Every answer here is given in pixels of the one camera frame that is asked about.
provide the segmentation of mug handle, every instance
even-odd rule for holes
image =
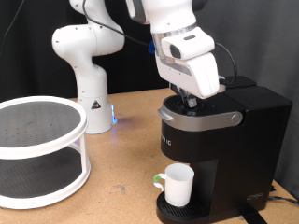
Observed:
[[[153,177],[153,185],[164,191],[163,185],[158,183],[158,180],[161,178],[166,179],[166,174],[157,174],[155,177]]]

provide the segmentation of wooden table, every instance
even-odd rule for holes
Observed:
[[[0,209],[0,224],[17,223],[160,223],[156,199],[160,190],[154,175],[173,163],[160,150],[161,118],[157,109],[169,89],[109,95],[118,124],[106,133],[87,135],[92,163],[86,184],[71,197],[32,210]],[[271,195],[292,198],[278,183]],[[260,212],[268,223],[298,224],[299,206],[284,201],[269,202]],[[222,224],[247,223],[242,217]]]

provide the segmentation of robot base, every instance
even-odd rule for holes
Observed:
[[[104,133],[115,124],[112,118],[112,104],[108,101],[107,95],[94,98],[79,97],[78,104],[84,108],[87,114],[86,133]]]

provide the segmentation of coffee maker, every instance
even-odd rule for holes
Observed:
[[[246,77],[196,101],[188,108],[174,95],[158,110],[163,154],[189,163],[195,172],[189,204],[172,206],[162,192],[158,218],[167,224],[204,224],[264,209],[292,102]]]

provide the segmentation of silver trim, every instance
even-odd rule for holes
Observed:
[[[168,98],[164,100],[163,106],[158,110],[158,113],[167,125],[182,131],[203,132],[228,128],[238,125],[243,119],[243,115],[238,111],[205,117],[179,115],[172,112],[164,105],[167,99]]]
[[[171,68],[181,72],[181,73],[184,73],[188,76],[192,76],[190,70],[187,67],[181,66],[177,63],[171,63],[168,60],[163,59],[163,58],[160,58],[160,62],[168,67],[171,67]]]
[[[131,17],[130,12],[129,12],[131,19],[140,24],[146,24],[147,17],[146,17],[144,8],[143,8],[142,0],[132,0],[132,1],[133,1],[133,5],[134,5],[135,15],[133,17]]]
[[[182,35],[185,34],[197,27],[197,23],[194,23],[190,26],[178,29],[176,31],[170,31],[166,33],[160,33],[160,34],[152,34],[152,39],[153,42],[155,43],[155,48],[156,48],[156,53],[159,57],[164,58],[164,59],[171,59],[164,55],[163,49],[162,49],[162,39],[165,37],[173,36],[173,35]]]

